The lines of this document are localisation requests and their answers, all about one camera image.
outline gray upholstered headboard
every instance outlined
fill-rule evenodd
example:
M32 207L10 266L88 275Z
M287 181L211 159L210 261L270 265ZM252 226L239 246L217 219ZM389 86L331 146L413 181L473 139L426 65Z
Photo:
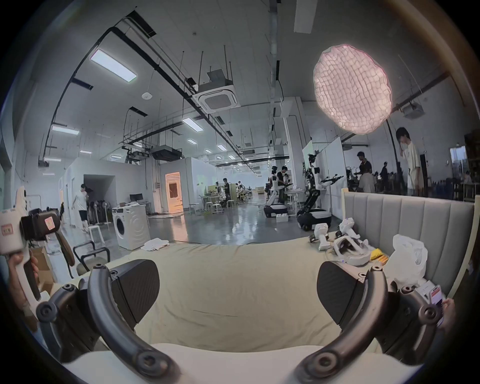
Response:
M474 241L478 230L478 223L472 225L473 203L347 189L342 195L344 218L354 219L354 229L362 239L389 255L394 251L392 239L397 233L422 241L428 250L425 278L440 284L445 294L452 289L467 248L471 255L471 232L475 229Z

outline orange sticker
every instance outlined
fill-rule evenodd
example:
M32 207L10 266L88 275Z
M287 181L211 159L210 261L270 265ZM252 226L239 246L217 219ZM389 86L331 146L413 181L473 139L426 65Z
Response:
M53 218L52 218L52 216L47 217L47 218L45 219L45 224L47 225L47 228L48 228L49 230L52 230L53 228L55 228L55 224L53 223Z

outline white plastic bag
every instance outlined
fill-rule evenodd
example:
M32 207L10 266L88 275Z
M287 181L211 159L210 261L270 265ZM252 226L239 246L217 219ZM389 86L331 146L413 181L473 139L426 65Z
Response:
M428 251L423 242L408 236L393 236L395 251L384 266L385 276L400 286L417 284L425 276Z

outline door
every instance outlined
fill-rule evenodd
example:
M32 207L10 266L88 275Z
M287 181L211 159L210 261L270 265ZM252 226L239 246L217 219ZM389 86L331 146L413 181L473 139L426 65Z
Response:
M168 212L183 212L183 200L181 198L180 172L165 175L167 189Z

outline black pipe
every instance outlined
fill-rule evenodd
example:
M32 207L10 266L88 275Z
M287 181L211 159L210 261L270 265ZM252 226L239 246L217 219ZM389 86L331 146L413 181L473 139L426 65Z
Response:
M173 87L173 89L175 89L180 94L180 96L182 96L193 107L193 109L195 109L198 112L198 114L202 118L204 118L207 121L207 123L219 134L219 136L223 140L225 140L225 143L228 143L226 137L222 135L222 133L216 128L216 126L205 115L205 113L202 111L202 109L195 104L195 102L192 100L192 98L187 93L182 91L182 89L177 85L177 83L174 82L173 79L162 68L160 68L160 66L147 53L145 53L143 50L141 50L138 45L136 45L127 36L125 36L122 33L122 31L120 29L118 29L117 27L109 28L109 31L114 33L115 35L117 35L120 38L120 40L122 40L131 49L133 49L136 53L138 53L138 55L142 59L144 59L148 64L150 64L150 66L155 71L157 71L160 74L160 76L162 76L167 81L167 83L169 83ZM241 158L240 153L235 149L235 147L230 143L229 143L229 145L232 147L233 152L235 152L238 155L238 157Z

